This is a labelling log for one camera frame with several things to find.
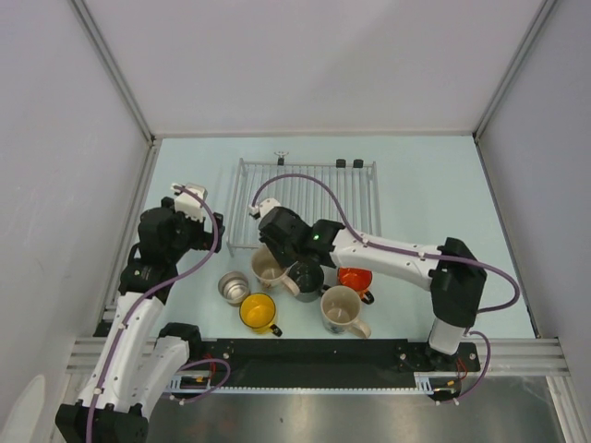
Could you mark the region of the beige patterned mug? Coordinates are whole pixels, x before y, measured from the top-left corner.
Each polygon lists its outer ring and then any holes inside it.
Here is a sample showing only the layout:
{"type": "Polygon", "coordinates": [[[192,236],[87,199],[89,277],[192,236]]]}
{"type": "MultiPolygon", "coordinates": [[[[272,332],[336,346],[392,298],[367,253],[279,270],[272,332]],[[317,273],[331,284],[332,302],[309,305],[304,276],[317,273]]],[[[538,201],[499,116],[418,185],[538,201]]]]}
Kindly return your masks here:
{"type": "Polygon", "coordinates": [[[353,289],[338,285],[327,289],[320,298],[324,328],[332,334],[350,332],[360,339],[369,339],[371,328],[361,319],[363,303],[353,289]]]}

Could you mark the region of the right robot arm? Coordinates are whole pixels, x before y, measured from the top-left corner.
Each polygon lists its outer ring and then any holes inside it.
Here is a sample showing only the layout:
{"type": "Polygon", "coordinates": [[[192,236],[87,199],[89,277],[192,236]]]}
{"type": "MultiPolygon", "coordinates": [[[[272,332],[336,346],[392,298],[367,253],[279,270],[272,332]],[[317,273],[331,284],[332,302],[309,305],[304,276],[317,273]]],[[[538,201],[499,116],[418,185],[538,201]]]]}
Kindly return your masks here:
{"type": "Polygon", "coordinates": [[[365,269],[429,292],[435,320],[427,361],[437,370],[447,370],[458,361],[460,340],[476,322],[487,280],[464,242],[449,237],[443,245],[405,244],[361,233],[343,221],[318,220],[309,225],[276,201],[249,212],[259,223],[260,241],[284,266],[303,262],[365,269]]]}

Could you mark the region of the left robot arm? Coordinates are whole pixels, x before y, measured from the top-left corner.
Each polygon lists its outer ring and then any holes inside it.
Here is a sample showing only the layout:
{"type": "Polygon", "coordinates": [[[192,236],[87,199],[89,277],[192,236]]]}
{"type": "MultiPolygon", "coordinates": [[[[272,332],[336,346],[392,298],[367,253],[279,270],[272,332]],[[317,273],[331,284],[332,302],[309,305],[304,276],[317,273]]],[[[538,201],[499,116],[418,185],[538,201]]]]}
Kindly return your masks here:
{"type": "Polygon", "coordinates": [[[211,211],[199,187],[176,186],[171,198],[144,211],[138,241],[119,278],[115,317],[89,381],[72,404],[61,404],[55,425],[67,442],[143,442],[154,406],[173,375],[204,357],[199,328],[169,323],[148,359],[151,329],[173,285],[199,270],[177,269],[191,250],[212,257],[221,249],[223,216],[211,211]]]}

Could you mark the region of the beige floral mug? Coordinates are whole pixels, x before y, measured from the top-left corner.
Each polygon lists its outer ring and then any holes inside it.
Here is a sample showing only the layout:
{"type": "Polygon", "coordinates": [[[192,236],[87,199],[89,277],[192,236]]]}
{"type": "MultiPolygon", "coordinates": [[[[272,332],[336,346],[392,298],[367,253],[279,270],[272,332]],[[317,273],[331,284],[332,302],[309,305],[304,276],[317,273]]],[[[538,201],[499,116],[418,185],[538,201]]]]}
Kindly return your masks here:
{"type": "Polygon", "coordinates": [[[288,275],[288,268],[279,264],[267,246],[262,245],[254,252],[250,265],[263,287],[276,288],[282,285],[292,296],[300,294],[299,287],[288,275]]]}

